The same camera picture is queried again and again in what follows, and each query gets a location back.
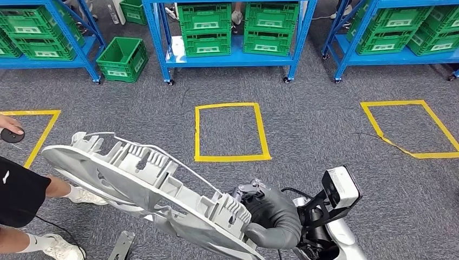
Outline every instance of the yellow tape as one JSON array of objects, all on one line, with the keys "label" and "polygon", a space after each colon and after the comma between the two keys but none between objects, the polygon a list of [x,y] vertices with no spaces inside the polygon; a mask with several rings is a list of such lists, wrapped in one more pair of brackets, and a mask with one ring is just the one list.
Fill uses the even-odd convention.
[{"label": "yellow tape", "polygon": [[48,125],[44,129],[41,137],[39,138],[37,144],[35,145],[34,149],[30,153],[29,157],[25,161],[24,167],[29,168],[32,162],[35,160],[40,148],[42,147],[46,137],[48,136],[49,132],[53,128],[54,123],[56,122],[57,118],[59,117],[61,111],[60,110],[25,110],[25,111],[4,111],[0,112],[0,114],[12,116],[12,115],[52,115],[53,117],[49,120]]},{"label": "yellow tape", "polygon": [[[232,156],[203,156],[200,154],[200,140],[199,140],[199,110],[208,108],[221,108],[221,107],[244,107],[252,106],[255,112],[255,121],[257,122],[258,135],[261,144],[261,154],[249,154],[249,155],[232,155]],[[195,161],[206,161],[206,162],[236,162],[236,161],[261,161],[271,160],[270,152],[268,149],[268,143],[266,141],[265,130],[263,127],[263,121],[261,119],[261,111],[258,103],[253,102],[242,102],[242,103],[222,103],[197,106],[195,111],[195,131],[194,131],[194,160]]]},{"label": "yellow tape", "polygon": [[[361,102],[360,105],[363,108],[366,116],[370,120],[371,125],[376,131],[376,134],[388,144],[397,147],[400,151],[413,156],[417,159],[446,159],[446,158],[459,158],[459,144],[457,143],[456,139],[454,139],[453,135],[448,131],[446,126],[441,122],[441,120],[435,115],[434,111],[430,109],[427,103],[424,100],[400,100],[400,101],[377,101],[377,102]],[[378,123],[376,122],[375,117],[371,114],[369,107],[374,106],[403,106],[403,105],[421,105],[430,117],[434,120],[434,122],[438,125],[438,127],[442,130],[442,132],[446,135],[448,140],[451,144],[456,148],[457,152],[444,152],[444,153],[410,153],[407,150],[401,148],[400,146],[394,144],[392,141],[384,137],[384,133],[379,127]]]}]

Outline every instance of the black round device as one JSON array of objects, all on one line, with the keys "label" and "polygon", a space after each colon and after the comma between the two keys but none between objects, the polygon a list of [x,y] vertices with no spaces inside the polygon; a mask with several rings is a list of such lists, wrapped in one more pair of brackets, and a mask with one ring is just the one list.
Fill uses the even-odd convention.
[{"label": "black round device", "polygon": [[24,137],[25,137],[25,131],[24,131],[24,129],[22,129],[22,128],[18,127],[18,126],[17,126],[17,128],[22,130],[22,132],[24,132],[24,133],[23,134],[15,134],[12,131],[4,128],[0,133],[0,139],[2,139],[5,142],[9,142],[10,144],[15,144],[17,142],[22,141],[24,139]]}]

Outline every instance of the logo on shorts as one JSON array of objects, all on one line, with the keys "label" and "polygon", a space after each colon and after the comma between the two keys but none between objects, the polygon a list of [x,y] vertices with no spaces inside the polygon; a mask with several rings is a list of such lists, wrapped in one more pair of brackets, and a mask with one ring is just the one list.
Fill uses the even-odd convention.
[{"label": "logo on shorts", "polygon": [[5,175],[5,177],[3,178],[3,184],[6,184],[6,179],[8,179],[8,177],[10,177],[10,171],[7,171],[7,172],[6,172],[6,175]]}]

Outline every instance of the blue metal shelf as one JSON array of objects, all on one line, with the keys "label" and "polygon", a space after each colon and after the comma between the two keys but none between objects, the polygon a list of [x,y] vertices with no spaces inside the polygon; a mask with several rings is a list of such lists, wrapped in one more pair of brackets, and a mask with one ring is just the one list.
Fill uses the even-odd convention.
[{"label": "blue metal shelf", "polygon": [[[293,58],[288,54],[286,57],[273,55],[259,55],[242,52],[244,37],[233,35],[231,37],[231,55],[218,56],[218,67],[249,67],[249,66],[290,66],[293,65]],[[179,67],[214,67],[215,57],[193,57],[185,56],[182,36],[172,37],[172,52],[166,54],[166,66],[169,68]]]},{"label": "blue metal shelf", "polygon": [[[336,35],[341,51],[349,48],[349,41],[346,35]],[[400,53],[388,53],[377,55],[358,55],[355,51],[351,54],[348,65],[367,66],[367,65],[407,65],[407,64],[433,64],[433,63],[455,63],[459,61],[459,49],[450,53],[439,53],[425,56],[416,56],[408,47]]]},{"label": "blue metal shelf", "polygon": [[[192,68],[192,67],[250,67],[250,66],[290,66],[287,79],[293,80],[298,61],[306,41],[306,35],[312,21],[312,15],[316,8],[317,0],[300,1],[300,12],[297,26],[297,38],[294,51],[286,57],[272,55],[248,54],[242,52],[242,36],[233,36],[231,40],[231,55],[214,57],[187,58],[181,36],[171,37],[167,15],[164,11],[163,0],[142,0],[148,25],[156,49],[156,55],[160,64],[165,82],[172,82],[169,68]],[[177,0],[178,3],[202,3],[202,2],[232,2],[231,0]],[[161,25],[163,27],[167,48],[163,49],[161,42]]]},{"label": "blue metal shelf", "polygon": [[[459,0],[373,0],[362,18],[362,22],[357,29],[354,39],[352,39],[352,42],[349,42],[345,35],[339,35],[337,32],[341,29],[343,24],[358,11],[364,2],[365,1],[360,1],[346,17],[343,16],[343,13],[347,6],[347,1],[341,2],[337,11],[337,18],[332,23],[329,35],[322,49],[323,58],[327,59],[330,55],[337,64],[337,70],[335,72],[335,81],[337,83],[342,80],[341,76],[347,66],[459,63],[459,50],[425,56],[416,56],[408,47],[405,47],[402,52],[394,54],[358,55],[356,53],[358,42],[370,23],[371,17],[376,14],[378,9],[457,5],[459,4]],[[333,48],[335,42],[339,46],[342,55],[339,55]],[[455,71],[453,76],[459,76],[459,70]]]},{"label": "blue metal shelf", "polygon": [[[93,36],[85,37],[85,44],[80,47],[64,22],[61,15],[53,5],[53,0],[1,0],[0,5],[44,5],[52,17],[56,20],[57,24],[61,28],[62,32],[73,46],[76,52],[76,57],[72,61],[36,61],[30,60],[25,55],[19,58],[0,58],[0,69],[40,69],[40,68],[85,68],[92,80],[96,83],[100,82],[101,76],[96,72],[95,60],[103,52],[106,47],[106,43],[101,36],[101,33],[88,9],[84,0],[77,0],[84,15],[88,18],[88,23],[83,20],[73,11],[71,11],[62,1],[56,1],[56,3],[62,4],[64,8],[72,15],[73,18],[81,22],[89,31],[93,33]],[[99,43],[99,49],[93,60],[88,57],[96,41]]]}]

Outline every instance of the gray carpet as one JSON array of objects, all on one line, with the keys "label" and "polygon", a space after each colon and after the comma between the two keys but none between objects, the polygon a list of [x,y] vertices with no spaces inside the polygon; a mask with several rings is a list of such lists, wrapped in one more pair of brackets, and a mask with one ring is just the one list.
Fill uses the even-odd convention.
[{"label": "gray carpet", "polygon": [[[314,16],[334,10],[320,1]],[[258,177],[278,187],[314,194],[325,169],[348,164],[364,198],[346,218],[371,260],[456,259],[459,257],[458,159],[418,160],[386,144],[375,134],[362,101],[425,100],[459,140],[459,88],[447,82],[443,66],[351,67],[344,81],[332,82],[333,61],[319,50],[330,20],[313,21],[295,81],[286,85],[286,68],[179,69],[176,85],[162,82],[146,27],[113,25],[106,1],[97,1],[99,25],[107,41],[114,36],[145,39],[150,62],[136,84],[92,84],[83,69],[0,71],[0,111],[61,109],[44,145],[68,144],[77,131],[115,131],[138,142],[163,147],[215,186],[229,190]],[[172,24],[178,35],[177,24]],[[194,162],[194,107],[223,102],[260,104],[272,160],[236,163]],[[452,145],[419,106],[371,108],[381,129],[411,152],[451,152]],[[22,150],[0,142],[1,155],[23,163],[49,120],[19,116],[28,137]],[[253,110],[228,108],[201,112],[203,155],[259,153]],[[38,156],[32,167],[56,174]],[[190,187],[199,187],[187,180]],[[222,259],[160,231],[147,221],[110,206],[72,204],[48,199],[39,215],[67,228],[89,260],[107,259],[122,230],[135,232],[132,260]],[[25,230],[69,236],[34,220]],[[260,249],[266,259],[273,250]],[[285,259],[295,259],[285,252]],[[1,256],[4,260],[49,259],[42,253]]]}]

